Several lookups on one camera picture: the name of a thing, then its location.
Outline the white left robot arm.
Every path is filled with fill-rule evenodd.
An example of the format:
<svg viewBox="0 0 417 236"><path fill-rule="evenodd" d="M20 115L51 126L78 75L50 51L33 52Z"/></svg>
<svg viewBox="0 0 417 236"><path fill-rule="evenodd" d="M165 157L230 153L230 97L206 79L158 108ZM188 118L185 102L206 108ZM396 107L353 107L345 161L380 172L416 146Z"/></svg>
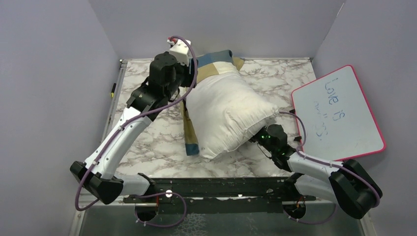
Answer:
<svg viewBox="0 0 417 236"><path fill-rule="evenodd" d="M116 169L137 137L157 118L163 110L186 98L172 100L180 87L193 89L198 74L198 60L181 64L179 59L164 52L155 56L149 65L149 76L135 89L126 102L115 127L99 147L85 161L75 161L69 170L79 183L75 207L79 206L82 189L108 205L122 195L136 195L141 201L153 199L155 189L151 179L144 174L118 177Z"/></svg>

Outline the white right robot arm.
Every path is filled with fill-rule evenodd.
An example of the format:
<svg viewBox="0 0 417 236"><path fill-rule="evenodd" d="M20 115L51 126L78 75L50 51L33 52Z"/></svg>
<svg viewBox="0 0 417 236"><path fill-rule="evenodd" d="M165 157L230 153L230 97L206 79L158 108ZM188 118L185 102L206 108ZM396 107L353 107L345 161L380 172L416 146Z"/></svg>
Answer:
<svg viewBox="0 0 417 236"><path fill-rule="evenodd" d="M250 142L265 149L279 169L292 172L284 186L290 200L318 197L336 204L354 219L361 219L380 204L382 190L355 160L327 161L291 147L281 125L263 127Z"/></svg>

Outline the blue yellow patchwork pillowcase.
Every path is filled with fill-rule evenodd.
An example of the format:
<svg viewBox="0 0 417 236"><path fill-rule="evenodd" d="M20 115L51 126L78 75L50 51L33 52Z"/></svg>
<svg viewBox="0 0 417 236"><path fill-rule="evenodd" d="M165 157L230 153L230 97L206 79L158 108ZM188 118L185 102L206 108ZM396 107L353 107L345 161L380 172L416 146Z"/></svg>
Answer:
<svg viewBox="0 0 417 236"><path fill-rule="evenodd" d="M205 111L212 108L209 105L209 83L214 79L220 79L223 74L239 74L245 59L234 56L231 50L223 50L208 53L197 57L198 76L196 90L193 90L185 100L180 102L180 111L183 119L184 147L187 156L198 155L199 143L190 117L198 109Z"/></svg>

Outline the white pillow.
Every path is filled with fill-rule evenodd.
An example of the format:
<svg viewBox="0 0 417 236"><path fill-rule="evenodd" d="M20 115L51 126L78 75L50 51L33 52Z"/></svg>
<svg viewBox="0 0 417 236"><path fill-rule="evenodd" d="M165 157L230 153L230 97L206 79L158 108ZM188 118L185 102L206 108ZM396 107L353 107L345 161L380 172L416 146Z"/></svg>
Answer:
<svg viewBox="0 0 417 236"><path fill-rule="evenodd" d="M258 94L240 73L223 74L209 83L209 105L190 114L199 143L199 155L206 159L236 150L264 126L275 122L279 108Z"/></svg>

